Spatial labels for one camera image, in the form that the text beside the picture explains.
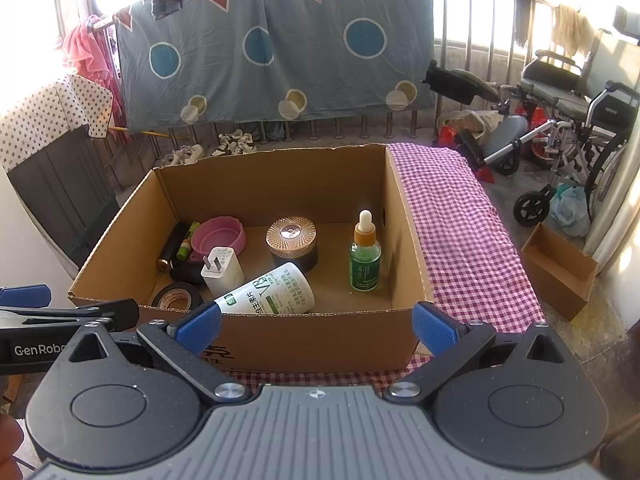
green dropper bottle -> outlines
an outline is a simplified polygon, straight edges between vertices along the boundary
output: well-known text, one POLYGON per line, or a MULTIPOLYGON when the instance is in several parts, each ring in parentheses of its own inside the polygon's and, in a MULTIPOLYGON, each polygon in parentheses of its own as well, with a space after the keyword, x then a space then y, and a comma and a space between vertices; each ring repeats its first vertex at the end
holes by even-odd
POLYGON ((376 226, 371 222, 371 212, 360 212, 360 222, 353 233, 349 249, 349 282, 356 290, 373 290, 380 275, 382 248, 376 240, 376 226))

screw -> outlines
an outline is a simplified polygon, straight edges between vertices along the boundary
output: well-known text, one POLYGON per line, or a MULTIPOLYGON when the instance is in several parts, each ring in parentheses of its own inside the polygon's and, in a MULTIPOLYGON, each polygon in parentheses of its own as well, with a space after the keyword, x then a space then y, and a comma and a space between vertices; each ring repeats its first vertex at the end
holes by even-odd
POLYGON ((411 399, 420 393, 420 386, 408 381, 400 381, 389 386, 389 393, 400 399, 411 399))
POLYGON ((239 399, 244 395, 246 388, 238 383, 222 383, 216 386, 213 393, 221 399, 239 399))

red checkered tablecloth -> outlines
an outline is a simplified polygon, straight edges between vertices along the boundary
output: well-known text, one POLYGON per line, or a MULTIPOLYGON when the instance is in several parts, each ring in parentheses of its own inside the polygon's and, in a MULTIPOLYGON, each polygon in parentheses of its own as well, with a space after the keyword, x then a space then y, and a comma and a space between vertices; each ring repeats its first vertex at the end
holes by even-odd
MULTIPOLYGON (((446 148, 389 146, 420 238, 435 303, 465 322, 481 319, 500 332, 523 332, 544 317, 498 212, 464 158, 446 148)), ((349 374, 229 372, 260 383, 373 384, 382 389, 428 361, 414 355, 405 370, 349 374)))

dropper cap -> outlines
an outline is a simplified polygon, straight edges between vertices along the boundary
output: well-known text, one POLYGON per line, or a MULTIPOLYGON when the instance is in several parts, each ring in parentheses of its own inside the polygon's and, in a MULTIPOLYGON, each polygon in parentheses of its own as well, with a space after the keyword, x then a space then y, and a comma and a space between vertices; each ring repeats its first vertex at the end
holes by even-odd
POLYGON ((360 246, 372 246, 376 243, 376 226, 371 221, 371 211, 360 212, 360 222, 353 232, 353 241, 360 246))

rose gold lid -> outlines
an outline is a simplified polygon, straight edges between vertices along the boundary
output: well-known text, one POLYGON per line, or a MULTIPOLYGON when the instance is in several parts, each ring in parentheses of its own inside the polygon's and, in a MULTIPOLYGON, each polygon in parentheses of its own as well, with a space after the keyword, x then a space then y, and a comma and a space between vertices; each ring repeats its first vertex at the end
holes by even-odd
POLYGON ((281 218, 267 229, 267 245, 281 258, 300 258, 316 246, 316 226, 303 216, 281 218))

